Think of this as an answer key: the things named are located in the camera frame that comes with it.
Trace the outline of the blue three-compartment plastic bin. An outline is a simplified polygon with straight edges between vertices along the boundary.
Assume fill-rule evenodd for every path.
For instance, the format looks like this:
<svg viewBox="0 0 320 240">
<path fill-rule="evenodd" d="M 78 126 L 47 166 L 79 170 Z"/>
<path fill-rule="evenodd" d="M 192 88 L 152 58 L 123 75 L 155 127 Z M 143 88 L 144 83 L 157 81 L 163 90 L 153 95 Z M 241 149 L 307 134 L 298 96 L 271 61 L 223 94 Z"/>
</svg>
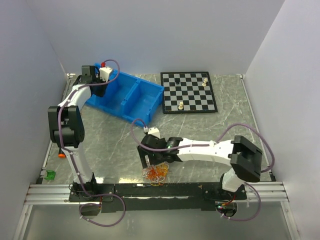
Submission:
<svg viewBox="0 0 320 240">
<path fill-rule="evenodd" d="M 163 102 L 164 87 L 139 77 L 120 72 L 114 82 L 106 86 L 104 96 L 92 95 L 86 104 L 138 126 L 149 125 Z"/>
</svg>

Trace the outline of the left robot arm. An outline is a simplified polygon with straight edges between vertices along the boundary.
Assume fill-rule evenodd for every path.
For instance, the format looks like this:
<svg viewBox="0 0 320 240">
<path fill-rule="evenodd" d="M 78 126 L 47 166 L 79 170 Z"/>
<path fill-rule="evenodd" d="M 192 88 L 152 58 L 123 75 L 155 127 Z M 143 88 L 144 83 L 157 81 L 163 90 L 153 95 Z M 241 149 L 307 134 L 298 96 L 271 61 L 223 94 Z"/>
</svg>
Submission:
<svg viewBox="0 0 320 240">
<path fill-rule="evenodd" d="M 67 158 L 73 174 L 71 193 L 81 196 L 87 201 L 95 200 L 99 189 L 94 173 L 86 160 L 82 142 L 85 128 L 81 117 L 81 109 L 92 96 L 102 97 L 108 78 L 100 76 L 100 70 L 94 65 L 83 65 L 72 85 L 70 93 L 56 106 L 48 108 L 50 139 Z"/>
</svg>

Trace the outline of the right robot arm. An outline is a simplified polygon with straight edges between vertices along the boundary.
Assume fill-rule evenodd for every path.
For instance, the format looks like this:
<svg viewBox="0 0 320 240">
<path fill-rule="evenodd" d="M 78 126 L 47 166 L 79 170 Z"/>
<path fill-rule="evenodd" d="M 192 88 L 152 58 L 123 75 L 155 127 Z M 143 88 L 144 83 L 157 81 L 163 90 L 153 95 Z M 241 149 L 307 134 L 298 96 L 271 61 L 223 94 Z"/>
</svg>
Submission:
<svg viewBox="0 0 320 240">
<path fill-rule="evenodd" d="M 138 142 L 141 165 L 158 165 L 164 162 L 204 161 L 229 166 L 222 174 L 219 196 L 230 199 L 245 182 L 261 180 L 262 150 L 241 135 L 221 142 L 197 141 L 182 137 L 168 140 L 153 134 L 146 134 Z"/>
</svg>

